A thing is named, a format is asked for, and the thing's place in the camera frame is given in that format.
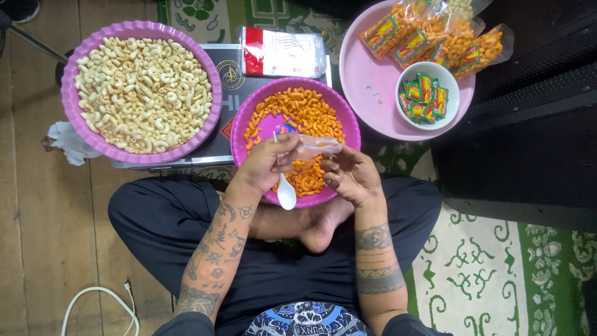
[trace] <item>metal pole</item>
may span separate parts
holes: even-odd
[[[35,47],[37,47],[38,49],[40,49],[44,53],[50,55],[56,61],[58,61],[60,63],[64,63],[64,64],[68,63],[69,60],[64,55],[61,55],[61,54],[57,53],[52,48],[48,47],[43,42],[41,42],[40,40],[38,40],[36,37],[34,37],[31,34],[29,34],[26,30],[24,30],[23,28],[21,28],[16,23],[12,22],[11,26],[8,27],[8,28],[12,32],[14,32],[15,34],[17,34],[21,38],[23,38],[25,41],[33,44]]]

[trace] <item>wooden floor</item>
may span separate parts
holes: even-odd
[[[147,18],[144,0],[42,4],[24,27],[62,53],[111,23]],[[60,335],[68,304],[89,286],[110,288],[130,305],[129,278],[140,335],[151,335],[171,317],[171,296],[129,253],[106,213],[120,185],[148,174],[113,169],[106,157],[76,167],[44,150],[50,125],[66,121],[55,65],[15,36],[0,60],[0,334]],[[68,335],[120,336],[129,323],[116,300],[92,292],[73,309]]]

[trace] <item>white cable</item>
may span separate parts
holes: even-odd
[[[124,288],[127,289],[127,292],[129,294],[129,296],[131,297],[131,301],[133,302],[133,310],[131,310],[126,303],[124,303],[124,301],[114,292],[112,292],[110,289],[108,288],[104,288],[104,287],[89,287],[86,289],[83,289],[81,292],[79,292],[77,295],[75,295],[75,297],[73,298],[73,300],[70,302],[69,304],[69,308],[66,310],[66,314],[64,315],[64,322],[62,323],[62,336],[66,336],[66,324],[69,321],[69,315],[70,315],[70,310],[73,308],[73,306],[75,305],[76,300],[83,294],[87,293],[87,292],[91,292],[91,291],[101,291],[101,292],[106,292],[108,294],[110,294],[111,296],[113,296],[118,303],[120,303],[124,309],[127,310],[127,312],[131,315],[131,317],[133,318],[133,320],[131,321],[131,325],[128,326],[127,331],[124,333],[124,336],[127,336],[128,332],[131,330],[131,328],[133,327],[133,323],[135,323],[135,327],[137,328],[137,332],[135,332],[135,336],[139,336],[139,319],[137,318],[137,316],[135,316],[135,300],[133,299],[133,293],[131,292],[131,284],[127,281],[124,283]]]

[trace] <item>white tissue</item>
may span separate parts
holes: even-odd
[[[48,137],[56,139],[50,146],[62,148],[66,160],[75,166],[83,165],[85,158],[94,158],[101,155],[100,152],[83,141],[70,123],[59,121],[53,124],[48,131]]]

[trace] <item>pink plate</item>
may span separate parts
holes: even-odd
[[[420,130],[398,115],[395,90],[402,73],[389,57],[379,61],[365,48],[359,34],[376,25],[392,10],[395,0],[387,0],[364,11],[352,23],[340,49],[340,82],[346,100],[371,128],[400,140],[427,140],[451,129],[469,109],[475,92],[475,76],[458,82],[460,108],[456,117],[437,130]]]
[[[308,78],[285,77],[271,81],[260,87],[245,100],[238,110],[234,122],[232,123],[232,131],[230,133],[230,148],[232,149],[234,163],[237,167],[240,167],[241,163],[247,158],[247,142],[245,141],[244,134],[247,131],[255,107],[257,104],[262,103],[265,98],[273,96],[276,92],[284,91],[289,87],[303,87],[306,90],[315,90],[317,93],[322,94],[322,98],[325,99],[325,102],[329,104],[331,108],[336,110],[336,117],[342,123],[342,131],[346,134],[346,145],[352,148],[361,149],[361,131],[356,122],[355,114],[352,112],[348,103],[336,91],[321,82],[310,80]],[[273,136],[272,132],[279,133],[282,127],[286,127],[286,132],[290,131],[297,133],[297,130],[284,123],[284,119],[281,115],[278,115],[276,118],[272,115],[268,115],[259,123],[259,128],[262,128],[259,132],[259,136],[262,139],[269,138]],[[298,197],[296,207],[316,206],[331,200],[335,195],[336,192],[326,185],[319,194]],[[272,190],[269,190],[263,196],[266,200],[280,205],[278,195]]]
[[[79,96],[77,89],[75,89],[75,76],[79,74],[77,70],[76,61],[84,56],[88,56],[89,52],[97,49],[100,44],[103,44],[104,37],[118,37],[120,39],[127,38],[151,38],[151,39],[173,39],[180,43],[184,48],[190,50],[197,58],[197,61],[203,65],[203,69],[207,71],[207,78],[211,83],[211,94],[213,97],[210,116],[205,121],[204,126],[199,133],[187,141],[182,146],[171,151],[166,151],[160,154],[131,154],[118,149],[116,146],[107,143],[104,138],[96,133],[93,133],[85,124],[85,120],[81,117],[83,110],[79,107]],[[69,57],[69,62],[64,68],[64,75],[62,76],[62,105],[64,105],[64,113],[68,117],[71,125],[83,140],[93,148],[100,151],[107,157],[124,161],[129,163],[140,164],[155,164],[164,163],[176,160],[186,154],[192,152],[210,135],[215,128],[218,118],[220,117],[220,108],[222,102],[222,89],[220,84],[220,76],[216,71],[214,62],[211,61],[207,53],[197,44],[193,39],[183,34],[183,32],[172,27],[162,25],[161,23],[149,21],[126,21],[122,23],[115,23],[109,27],[100,29],[94,32],[83,40],[81,44],[75,49],[75,53]]]

